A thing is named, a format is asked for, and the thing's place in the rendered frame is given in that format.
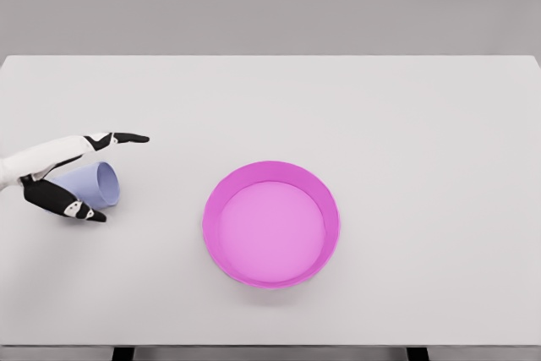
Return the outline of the pink plate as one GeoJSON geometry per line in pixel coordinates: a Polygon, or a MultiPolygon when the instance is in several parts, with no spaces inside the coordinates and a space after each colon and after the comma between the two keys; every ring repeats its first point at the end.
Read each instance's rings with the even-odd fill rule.
{"type": "Polygon", "coordinates": [[[338,204],[307,169],[257,161],[227,174],[212,190],[202,235],[216,266],[261,289],[293,287],[317,275],[336,251],[338,204]]]}

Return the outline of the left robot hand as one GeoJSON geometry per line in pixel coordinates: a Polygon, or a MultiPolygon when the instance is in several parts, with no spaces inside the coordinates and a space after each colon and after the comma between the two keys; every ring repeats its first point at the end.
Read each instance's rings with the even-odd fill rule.
{"type": "Polygon", "coordinates": [[[90,222],[105,222],[107,216],[92,209],[66,189],[52,183],[46,176],[53,170],[77,161],[82,156],[111,145],[150,141],[145,135],[132,133],[97,133],[71,135],[34,145],[5,156],[10,168],[17,171],[24,199],[54,215],[90,222]]]}

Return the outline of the lavender cup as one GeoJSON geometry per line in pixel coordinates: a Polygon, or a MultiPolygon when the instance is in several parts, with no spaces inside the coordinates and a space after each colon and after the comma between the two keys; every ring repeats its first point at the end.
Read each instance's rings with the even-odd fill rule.
{"type": "Polygon", "coordinates": [[[120,186],[113,167],[99,161],[79,167],[51,179],[95,210],[115,206],[120,198],[120,186]]]}

